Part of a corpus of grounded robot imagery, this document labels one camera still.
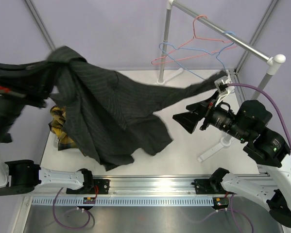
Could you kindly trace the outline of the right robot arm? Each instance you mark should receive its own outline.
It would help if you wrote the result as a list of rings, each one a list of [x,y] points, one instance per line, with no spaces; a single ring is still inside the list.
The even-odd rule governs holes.
[[[246,144],[243,151],[261,165],[272,177],[277,189],[267,189],[218,168],[206,182],[216,193],[241,195],[266,209],[271,217],[291,228],[291,147],[275,131],[267,128],[272,113],[258,100],[242,103],[237,113],[223,109],[225,102],[207,99],[188,105],[187,111],[173,115],[188,133],[193,133],[199,121],[201,131],[213,126]]]

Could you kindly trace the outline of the dark pinstripe shirt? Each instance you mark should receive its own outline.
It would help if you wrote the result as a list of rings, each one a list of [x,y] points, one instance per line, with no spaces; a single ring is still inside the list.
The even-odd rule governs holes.
[[[221,70],[203,82],[176,88],[136,82],[88,63],[67,46],[44,61],[60,65],[49,98],[66,110],[63,130],[83,155],[106,170],[133,163],[137,149],[152,156],[161,152],[172,138],[155,113],[215,89],[215,81],[226,75]]]

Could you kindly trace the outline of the yellow plaid shirt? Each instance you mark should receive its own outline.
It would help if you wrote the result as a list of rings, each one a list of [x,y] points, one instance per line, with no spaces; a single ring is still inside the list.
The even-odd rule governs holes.
[[[58,151],[77,149],[76,143],[63,130],[63,126],[66,122],[65,108],[60,108],[55,105],[50,109],[50,115],[52,116],[52,121],[49,123],[49,128],[58,139]]]

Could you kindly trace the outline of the pink wire hanger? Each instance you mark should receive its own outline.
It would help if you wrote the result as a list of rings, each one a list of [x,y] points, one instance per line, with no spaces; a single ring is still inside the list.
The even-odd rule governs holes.
[[[167,41],[159,44],[158,48],[161,51],[161,55],[158,58],[153,59],[151,64],[154,66],[169,63],[181,65],[182,62],[186,60],[211,56],[214,57],[222,66],[224,66],[223,61],[220,59],[221,53],[226,50],[232,50],[236,48],[237,45],[231,40],[202,37],[198,32],[197,26],[197,21],[199,19],[208,19],[208,17],[206,15],[200,15],[194,18],[192,21],[192,37],[181,45],[175,46]],[[198,42],[209,42],[214,45],[218,45],[218,48],[215,50],[199,48],[197,47]]]

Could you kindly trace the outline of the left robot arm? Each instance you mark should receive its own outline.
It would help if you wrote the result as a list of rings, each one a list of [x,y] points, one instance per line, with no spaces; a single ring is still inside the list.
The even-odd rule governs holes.
[[[87,194],[94,189],[91,171],[50,170],[25,159],[20,146],[36,142],[13,125],[28,106],[45,108],[56,85],[58,63],[37,62],[23,65],[0,64],[0,196],[27,194],[36,188],[66,188],[68,194]]]

